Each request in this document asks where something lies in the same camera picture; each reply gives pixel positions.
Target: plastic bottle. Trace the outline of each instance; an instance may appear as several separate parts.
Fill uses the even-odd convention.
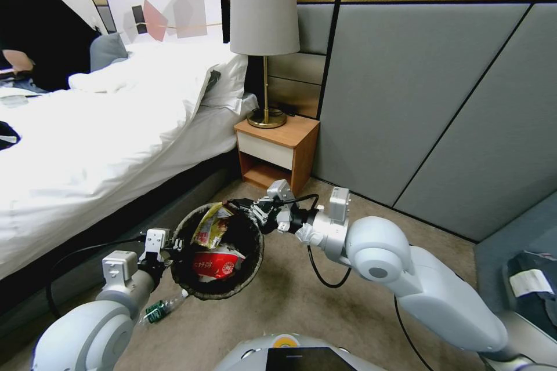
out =
[[[141,319],[139,319],[139,324],[149,326],[152,323],[160,322],[172,311],[180,307],[188,295],[187,291],[182,290],[175,297],[171,297],[166,300],[159,300],[155,304],[152,304],[145,309],[145,314],[141,317]]]

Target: lamp stand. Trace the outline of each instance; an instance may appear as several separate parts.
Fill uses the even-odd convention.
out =
[[[263,85],[265,87],[265,108],[255,109],[248,116],[248,123],[256,128],[272,129],[286,123],[286,115],[275,108],[269,108],[267,96],[267,57],[263,56]]]

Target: screen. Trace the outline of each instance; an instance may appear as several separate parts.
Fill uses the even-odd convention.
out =
[[[266,371],[356,371],[332,349],[270,348],[267,353]]]

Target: nightstand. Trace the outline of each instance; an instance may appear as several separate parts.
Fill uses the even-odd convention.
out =
[[[244,120],[234,129],[244,181],[267,189],[286,179],[294,195],[301,191],[312,172],[319,121],[288,116],[279,128],[260,129]]]

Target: abstract artwork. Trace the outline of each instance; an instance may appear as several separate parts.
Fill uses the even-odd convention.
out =
[[[227,0],[107,0],[125,44],[223,39]]]

